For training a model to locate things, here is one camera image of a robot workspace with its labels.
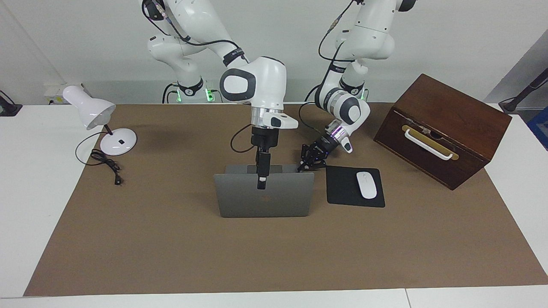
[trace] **wooden box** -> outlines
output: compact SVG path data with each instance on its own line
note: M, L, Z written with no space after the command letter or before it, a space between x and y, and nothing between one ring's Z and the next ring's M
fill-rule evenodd
M510 120L423 74L394 104L375 141L454 190L491 161Z

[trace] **drawer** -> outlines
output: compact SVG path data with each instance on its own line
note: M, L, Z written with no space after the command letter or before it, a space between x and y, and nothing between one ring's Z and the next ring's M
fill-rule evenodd
M448 136L392 108L375 141L454 190L488 161L463 149Z

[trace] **white mouse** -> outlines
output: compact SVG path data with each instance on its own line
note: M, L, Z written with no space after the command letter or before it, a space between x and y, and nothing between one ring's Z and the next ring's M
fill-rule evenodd
M358 172L356 174L358 178L359 190L362 193L362 197L365 199L373 199L376 197L376 185L373 176L369 172Z

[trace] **brown tabletop surface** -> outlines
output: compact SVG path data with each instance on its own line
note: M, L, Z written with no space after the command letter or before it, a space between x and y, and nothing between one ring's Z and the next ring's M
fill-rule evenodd
M116 158L125 183L85 167L25 296L548 284L485 170L450 191L373 141L390 107L371 104L354 152L328 160L380 169L386 208L328 204L321 170L310 216L234 219L219 215L213 174L254 163L229 148L249 106L118 106L110 127L139 137ZM317 128L332 120L314 106L303 116ZM282 131L272 163L296 163L317 137Z

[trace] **lamp base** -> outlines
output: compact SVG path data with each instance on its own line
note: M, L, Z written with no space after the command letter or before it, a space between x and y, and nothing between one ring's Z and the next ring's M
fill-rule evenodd
M101 140L101 151L108 156L118 156L129 152L137 143L137 135L128 128L119 128Z
M19 113L19 110L23 108L23 105L14 105L15 109L12 112L7 112L5 109L0 112L0 117L15 117L17 113Z

